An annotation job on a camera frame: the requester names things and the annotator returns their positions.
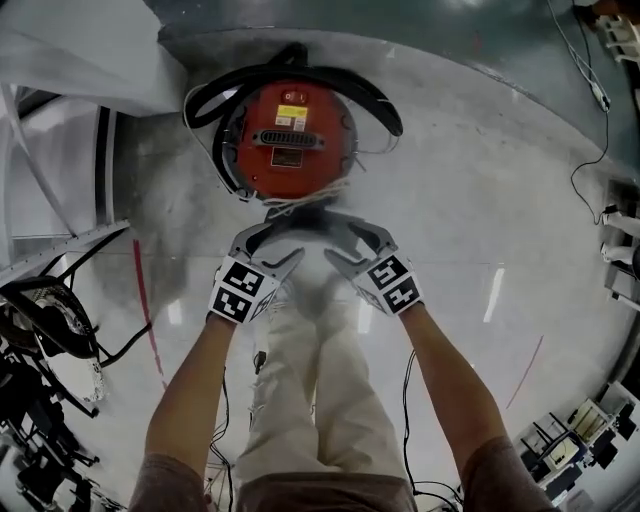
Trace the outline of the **person's right white shoe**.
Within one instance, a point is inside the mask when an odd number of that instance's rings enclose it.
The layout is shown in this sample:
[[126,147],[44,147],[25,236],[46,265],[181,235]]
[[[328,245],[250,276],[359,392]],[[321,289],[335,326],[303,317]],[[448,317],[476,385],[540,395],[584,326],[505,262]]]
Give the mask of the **person's right white shoe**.
[[321,289],[321,314],[330,319],[353,319],[357,317],[359,305],[360,297],[351,282],[339,273],[332,273]]

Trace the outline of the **red vacuum cleaner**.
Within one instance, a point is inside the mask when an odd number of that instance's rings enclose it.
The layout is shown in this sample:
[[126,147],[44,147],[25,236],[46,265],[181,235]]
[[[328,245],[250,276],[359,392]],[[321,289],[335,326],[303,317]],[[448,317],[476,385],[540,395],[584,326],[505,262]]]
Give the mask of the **red vacuum cleaner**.
[[353,116],[328,88],[278,81],[226,119],[222,169],[243,198],[300,199],[345,177],[358,145]]

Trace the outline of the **person's cream trousers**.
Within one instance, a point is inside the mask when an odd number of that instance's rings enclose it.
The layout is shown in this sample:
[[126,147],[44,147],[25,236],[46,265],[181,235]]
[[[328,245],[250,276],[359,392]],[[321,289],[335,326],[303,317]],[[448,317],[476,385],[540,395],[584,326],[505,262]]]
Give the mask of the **person's cream trousers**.
[[254,386],[240,483],[277,473],[406,478],[394,426],[369,380],[357,320],[292,309],[270,313],[266,361]]

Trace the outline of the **person's left forearm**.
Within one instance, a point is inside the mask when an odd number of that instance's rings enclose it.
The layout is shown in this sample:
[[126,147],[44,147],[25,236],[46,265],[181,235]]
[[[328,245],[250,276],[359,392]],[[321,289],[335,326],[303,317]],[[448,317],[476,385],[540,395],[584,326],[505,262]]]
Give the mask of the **person's left forearm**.
[[204,475],[235,329],[234,323],[209,316],[154,411],[146,434],[147,454],[171,457]]

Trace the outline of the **person's right forearm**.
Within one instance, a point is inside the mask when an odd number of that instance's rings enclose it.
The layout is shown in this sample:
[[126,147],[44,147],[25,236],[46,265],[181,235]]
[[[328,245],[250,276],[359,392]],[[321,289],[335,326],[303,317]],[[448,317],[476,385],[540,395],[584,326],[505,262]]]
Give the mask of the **person's right forearm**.
[[493,395],[421,302],[399,318],[416,354],[437,420],[462,474],[474,453],[506,435]]

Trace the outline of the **red floor tape strip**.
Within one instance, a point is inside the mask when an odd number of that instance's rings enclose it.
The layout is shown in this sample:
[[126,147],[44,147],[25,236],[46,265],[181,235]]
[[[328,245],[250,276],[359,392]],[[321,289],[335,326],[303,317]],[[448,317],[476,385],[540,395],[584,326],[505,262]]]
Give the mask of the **red floor tape strip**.
[[535,349],[534,349],[534,351],[533,351],[533,353],[531,355],[531,358],[530,358],[530,360],[529,360],[529,362],[528,362],[528,364],[527,364],[527,366],[526,366],[526,368],[525,368],[525,370],[524,370],[524,372],[523,372],[523,374],[522,374],[522,376],[521,376],[516,388],[514,389],[511,397],[509,398],[509,400],[508,400],[508,402],[507,402],[507,404],[505,406],[505,410],[508,410],[512,406],[514,401],[516,400],[520,390],[522,389],[522,387],[523,387],[523,385],[524,385],[524,383],[525,383],[525,381],[526,381],[526,379],[527,379],[527,377],[528,377],[528,375],[529,375],[529,373],[531,371],[531,368],[533,367],[533,365],[535,363],[535,360],[536,360],[537,355],[538,355],[538,353],[540,351],[540,348],[542,346],[543,341],[544,341],[544,335],[540,336],[540,338],[539,338],[539,340],[538,340],[538,342],[537,342],[537,344],[535,346]]
[[149,309],[149,301],[148,301],[147,290],[146,290],[145,279],[144,279],[144,270],[143,270],[143,261],[142,261],[142,255],[140,250],[140,243],[137,238],[132,239],[132,254],[134,258],[135,274],[136,274],[136,281],[137,281],[137,287],[139,292],[140,305],[141,305],[144,320],[148,327],[147,337],[149,339],[149,345],[153,355],[154,365],[155,365],[158,377],[160,379],[162,388],[166,389],[167,382],[166,382],[166,377],[165,377],[161,357],[158,350],[158,345],[155,338],[155,333],[153,330],[153,321],[152,321],[151,313]]

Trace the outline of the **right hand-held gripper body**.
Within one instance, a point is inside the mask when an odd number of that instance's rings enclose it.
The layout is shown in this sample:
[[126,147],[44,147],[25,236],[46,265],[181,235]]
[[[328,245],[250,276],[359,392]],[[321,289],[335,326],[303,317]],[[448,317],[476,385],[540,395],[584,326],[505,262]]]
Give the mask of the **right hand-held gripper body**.
[[369,305],[388,316],[398,316],[423,299],[411,261],[393,245],[385,246],[352,284]]

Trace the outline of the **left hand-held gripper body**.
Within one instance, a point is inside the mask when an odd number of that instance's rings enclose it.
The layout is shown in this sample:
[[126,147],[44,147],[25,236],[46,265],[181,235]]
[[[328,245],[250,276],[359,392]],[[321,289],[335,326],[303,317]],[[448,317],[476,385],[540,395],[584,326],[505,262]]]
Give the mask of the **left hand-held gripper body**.
[[254,256],[260,245],[234,247],[215,273],[208,309],[235,324],[246,324],[266,310],[281,281]]

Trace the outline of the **white metal shelf rack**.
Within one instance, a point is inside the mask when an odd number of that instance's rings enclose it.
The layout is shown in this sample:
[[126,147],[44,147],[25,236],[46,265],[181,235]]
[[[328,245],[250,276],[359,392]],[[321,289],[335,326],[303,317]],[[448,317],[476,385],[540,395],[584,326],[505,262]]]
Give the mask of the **white metal shelf rack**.
[[20,116],[0,84],[0,287],[129,230],[114,211],[117,118],[71,97]]

